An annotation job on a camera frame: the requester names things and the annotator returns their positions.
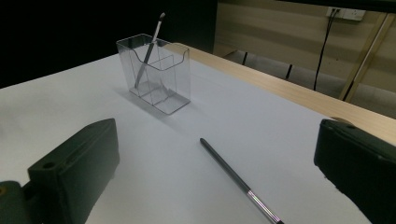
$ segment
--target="clear acrylic pen holder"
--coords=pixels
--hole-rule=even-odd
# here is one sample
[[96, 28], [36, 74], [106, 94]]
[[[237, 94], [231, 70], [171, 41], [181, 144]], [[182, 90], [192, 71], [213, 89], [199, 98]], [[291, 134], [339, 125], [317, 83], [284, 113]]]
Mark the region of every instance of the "clear acrylic pen holder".
[[122, 69], [129, 91], [165, 114], [172, 114], [190, 102], [189, 49], [135, 35], [117, 41]]

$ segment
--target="stylus pen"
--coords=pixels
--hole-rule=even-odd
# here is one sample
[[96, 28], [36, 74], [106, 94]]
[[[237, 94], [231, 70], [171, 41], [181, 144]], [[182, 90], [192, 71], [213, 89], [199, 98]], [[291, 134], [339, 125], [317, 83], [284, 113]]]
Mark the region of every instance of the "stylus pen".
[[200, 139], [202, 145], [212, 155], [212, 157], [220, 164], [220, 166], [233, 178], [235, 183], [246, 193], [251, 201], [253, 201], [259, 209], [267, 215], [267, 217], [275, 224], [284, 224], [271, 210], [257, 197], [251, 188], [239, 177], [239, 175], [227, 164], [227, 162], [210, 146], [204, 138]]
[[155, 41], [157, 40], [158, 32], [160, 32], [161, 23], [163, 22], [163, 17], [165, 17], [165, 13], [162, 13], [160, 18], [158, 19], [157, 28], [155, 29], [154, 36], [152, 37], [151, 43], [148, 45], [148, 51], [146, 53], [145, 60], [140, 66], [139, 72], [137, 73], [136, 82], [134, 83], [134, 87], [137, 88], [139, 86], [140, 78], [143, 76], [143, 72], [145, 70], [146, 64], [149, 63], [149, 56], [151, 55], [152, 49], [154, 48]]

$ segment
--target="white table surface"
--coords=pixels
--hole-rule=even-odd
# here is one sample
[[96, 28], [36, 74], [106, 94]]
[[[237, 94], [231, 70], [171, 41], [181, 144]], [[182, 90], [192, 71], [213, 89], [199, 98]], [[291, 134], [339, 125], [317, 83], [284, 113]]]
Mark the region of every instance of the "white table surface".
[[167, 116], [128, 92], [113, 55], [0, 90], [0, 181], [114, 118], [120, 165], [87, 223], [270, 223], [203, 137], [286, 224], [369, 223], [313, 163], [323, 115], [191, 60], [191, 102]]

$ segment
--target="dark background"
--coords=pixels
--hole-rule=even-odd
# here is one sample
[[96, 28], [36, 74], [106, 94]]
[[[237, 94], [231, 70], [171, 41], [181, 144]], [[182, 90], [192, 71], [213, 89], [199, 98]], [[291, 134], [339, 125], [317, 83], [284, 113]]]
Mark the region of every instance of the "dark background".
[[217, 0], [15, 2], [2, 7], [0, 88], [117, 54], [116, 42], [153, 35], [212, 53]]

